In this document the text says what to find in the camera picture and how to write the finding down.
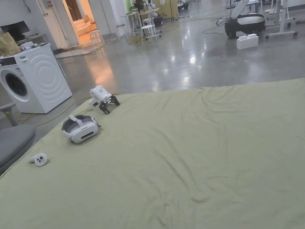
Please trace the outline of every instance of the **doorway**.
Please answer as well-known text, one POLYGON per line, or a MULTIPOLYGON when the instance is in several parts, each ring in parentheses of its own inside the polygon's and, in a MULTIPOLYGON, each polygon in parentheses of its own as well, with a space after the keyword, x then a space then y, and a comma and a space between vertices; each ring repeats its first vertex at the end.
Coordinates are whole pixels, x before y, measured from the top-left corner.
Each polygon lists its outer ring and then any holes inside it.
POLYGON ((88 0, 63 0, 66 2, 66 11, 70 14, 70 22, 79 38, 80 44, 91 44, 90 32, 97 30, 97 26, 88 0))

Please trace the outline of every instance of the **white vr headset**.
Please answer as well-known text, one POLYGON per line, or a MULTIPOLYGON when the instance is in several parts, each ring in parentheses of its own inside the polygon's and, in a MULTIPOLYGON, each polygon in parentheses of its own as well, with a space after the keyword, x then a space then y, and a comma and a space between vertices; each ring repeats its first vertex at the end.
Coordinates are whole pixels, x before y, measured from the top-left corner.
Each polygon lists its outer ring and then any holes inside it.
POLYGON ((89 115, 70 115, 69 119, 62 123, 61 131, 71 141, 81 143, 96 135, 100 125, 89 115))

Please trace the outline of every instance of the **washing machine label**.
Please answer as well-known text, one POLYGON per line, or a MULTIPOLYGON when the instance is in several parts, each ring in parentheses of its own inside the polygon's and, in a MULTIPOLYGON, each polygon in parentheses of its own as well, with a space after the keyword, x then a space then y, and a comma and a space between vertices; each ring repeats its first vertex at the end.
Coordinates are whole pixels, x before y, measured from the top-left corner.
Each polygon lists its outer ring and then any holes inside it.
POLYGON ((17 72, 19 73, 20 76, 24 76, 19 67, 17 67, 16 70, 17 70, 17 72))

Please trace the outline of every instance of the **white block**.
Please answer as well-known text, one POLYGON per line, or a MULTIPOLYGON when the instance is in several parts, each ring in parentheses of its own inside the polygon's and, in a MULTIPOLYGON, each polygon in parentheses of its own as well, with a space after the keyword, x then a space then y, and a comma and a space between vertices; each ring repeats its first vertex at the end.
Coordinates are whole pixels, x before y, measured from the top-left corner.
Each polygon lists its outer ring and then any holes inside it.
POLYGON ((258 36, 254 33, 248 36, 241 36, 237 39, 238 49, 247 49, 255 46, 258 46, 258 36))

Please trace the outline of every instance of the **polished concrete floor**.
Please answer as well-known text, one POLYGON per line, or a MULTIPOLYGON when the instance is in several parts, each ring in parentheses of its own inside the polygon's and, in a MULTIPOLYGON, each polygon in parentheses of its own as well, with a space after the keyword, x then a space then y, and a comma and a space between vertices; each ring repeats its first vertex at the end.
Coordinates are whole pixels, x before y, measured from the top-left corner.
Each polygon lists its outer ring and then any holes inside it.
MULTIPOLYGON (((197 4, 193 0, 190 9, 181 14, 184 18, 163 24, 162 37, 158 37, 157 42, 155 39, 153 43, 145 41, 142 46, 141 40, 129 44, 122 37, 121 41, 115 40, 99 52, 60 59, 73 96, 48 114, 37 114, 27 123, 35 125, 50 120, 71 103, 90 96, 89 91, 95 85, 103 85, 111 93, 124 94, 304 77, 305 25, 292 22, 291 30, 299 31, 296 39, 286 35, 265 41, 261 35, 258 47, 238 50, 236 40, 229 40, 225 33, 202 34, 202 31, 215 27, 216 18, 230 15, 224 5, 225 0, 202 0, 197 4)), ((305 10, 290 12, 290 16, 304 20, 305 10)), ((269 27, 264 33, 278 30, 279 27, 269 27)), ((222 33, 224 26, 207 32, 222 33)), ((9 101, 1 86, 0 105, 9 101)), ((38 126, 36 141, 83 101, 53 121, 38 126)), ((0 120, 0 129, 8 126, 6 119, 0 120)))

